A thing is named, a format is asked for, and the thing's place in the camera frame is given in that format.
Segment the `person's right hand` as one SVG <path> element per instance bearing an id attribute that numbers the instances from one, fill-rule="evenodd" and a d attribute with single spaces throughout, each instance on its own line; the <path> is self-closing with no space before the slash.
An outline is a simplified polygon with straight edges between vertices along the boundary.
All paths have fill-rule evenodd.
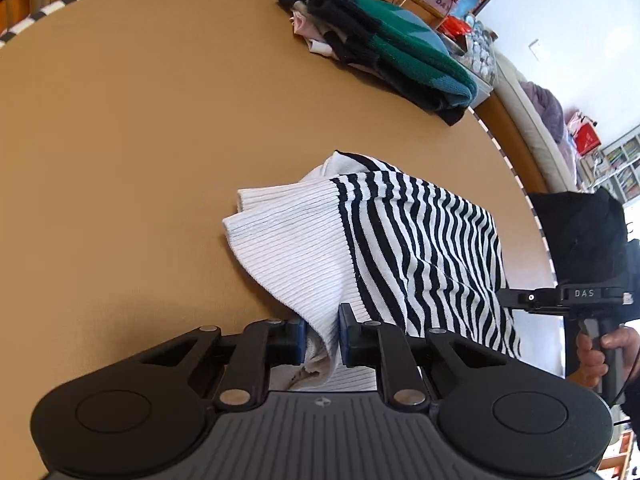
<path id="1" fill-rule="evenodd" d="M 606 350 L 623 350 L 624 376 L 633 382 L 639 374 L 639 334 L 632 327 L 623 326 L 602 336 L 600 347 Z M 587 388 L 594 388 L 608 374 L 605 356 L 602 351 L 593 347 L 591 338 L 585 334 L 577 336 L 576 350 L 579 367 L 570 379 Z"/>

